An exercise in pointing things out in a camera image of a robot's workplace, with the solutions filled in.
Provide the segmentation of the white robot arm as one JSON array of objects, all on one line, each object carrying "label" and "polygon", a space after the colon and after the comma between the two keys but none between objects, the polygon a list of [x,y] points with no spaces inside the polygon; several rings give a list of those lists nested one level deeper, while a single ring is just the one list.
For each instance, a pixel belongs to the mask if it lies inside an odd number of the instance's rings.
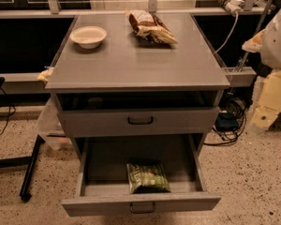
[{"label": "white robot arm", "polygon": [[265,131],[281,113],[281,8],[263,30],[243,44],[242,49],[260,53],[261,63],[272,69],[265,79],[261,79],[263,85],[258,95],[253,93],[250,127]]}]

